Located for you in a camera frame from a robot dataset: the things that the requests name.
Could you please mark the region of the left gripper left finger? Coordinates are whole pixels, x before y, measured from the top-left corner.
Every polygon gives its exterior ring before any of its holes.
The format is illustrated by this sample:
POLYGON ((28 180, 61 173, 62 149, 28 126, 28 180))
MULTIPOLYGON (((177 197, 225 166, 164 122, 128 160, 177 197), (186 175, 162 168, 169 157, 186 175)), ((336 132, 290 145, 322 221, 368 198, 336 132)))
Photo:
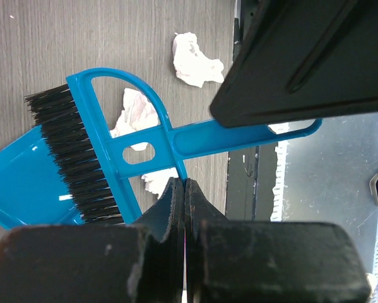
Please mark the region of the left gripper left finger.
POLYGON ((132 224, 41 225, 0 241, 0 302, 180 302, 184 187, 132 224))

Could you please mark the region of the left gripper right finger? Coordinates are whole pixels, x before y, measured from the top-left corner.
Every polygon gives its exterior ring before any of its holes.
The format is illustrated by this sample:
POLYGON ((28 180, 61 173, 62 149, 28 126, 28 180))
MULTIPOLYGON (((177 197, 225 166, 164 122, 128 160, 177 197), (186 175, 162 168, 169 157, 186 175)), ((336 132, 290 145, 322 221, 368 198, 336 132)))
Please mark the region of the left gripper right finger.
POLYGON ((186 181, 189 302, 367 302, 348 233, 329 222, 229 220, 186 181))

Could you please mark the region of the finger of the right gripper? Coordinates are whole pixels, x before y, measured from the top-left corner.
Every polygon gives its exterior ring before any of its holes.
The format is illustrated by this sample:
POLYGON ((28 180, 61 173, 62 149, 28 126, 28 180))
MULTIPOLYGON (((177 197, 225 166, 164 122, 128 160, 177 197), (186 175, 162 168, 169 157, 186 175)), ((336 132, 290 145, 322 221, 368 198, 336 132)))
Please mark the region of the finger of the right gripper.
POLYGON ((378 112, 378 1, 261 1, 210 112, 226 128, 378 112))

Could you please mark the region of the paper scrap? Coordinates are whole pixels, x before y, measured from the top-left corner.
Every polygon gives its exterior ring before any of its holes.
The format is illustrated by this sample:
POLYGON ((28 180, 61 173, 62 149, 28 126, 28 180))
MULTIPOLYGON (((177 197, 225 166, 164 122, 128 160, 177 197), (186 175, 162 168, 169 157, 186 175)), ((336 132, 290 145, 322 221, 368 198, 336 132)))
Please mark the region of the paper scrap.
POLYGON ((205 82, 223 83, 224 64, 205 56, 196 34, 176 33, 172 54, 176 77, 186 84, 202 88, 205 82))
POLYGON ((143 174, 141 179, 145 182, 145 190, 160 199, 170 178, 178 178, 176 168, 169 168, 143 174))
POLYGON ((110 130, 113 138, 155 127, 159 124, 158 114, 153 104, 140 91, 125 88, 123 94, 123 109, 110 130))

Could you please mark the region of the blue dustpan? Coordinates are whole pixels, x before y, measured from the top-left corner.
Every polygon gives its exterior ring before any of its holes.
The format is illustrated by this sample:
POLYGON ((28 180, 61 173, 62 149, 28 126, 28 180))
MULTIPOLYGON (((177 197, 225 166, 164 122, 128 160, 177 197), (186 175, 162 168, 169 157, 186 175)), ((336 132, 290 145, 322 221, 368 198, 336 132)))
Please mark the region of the blue dustpan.
POLYGON ((40 127, 0 151, 0 226, 82 223, 40 127))

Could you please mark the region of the blue hand brush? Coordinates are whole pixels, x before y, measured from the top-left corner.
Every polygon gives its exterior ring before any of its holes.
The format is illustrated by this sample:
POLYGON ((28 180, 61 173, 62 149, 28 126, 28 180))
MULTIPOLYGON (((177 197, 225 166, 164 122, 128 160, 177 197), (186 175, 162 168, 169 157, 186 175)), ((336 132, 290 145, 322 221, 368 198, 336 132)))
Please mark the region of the blue hand brush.
POLYGON ((92 68, 68 76, 64 85, 25 97, 83 223, 132 223, 141 215, 130 178, 175 168, 187 178, 184 161, 231 150, 308 136, 322 124, 275 134, 266 125, 224 128, 215 120, 171 125, 160 97, 137 76, 92 68), (111 137, 92 81, 124 80, 154 106, 159 125, 111 137))

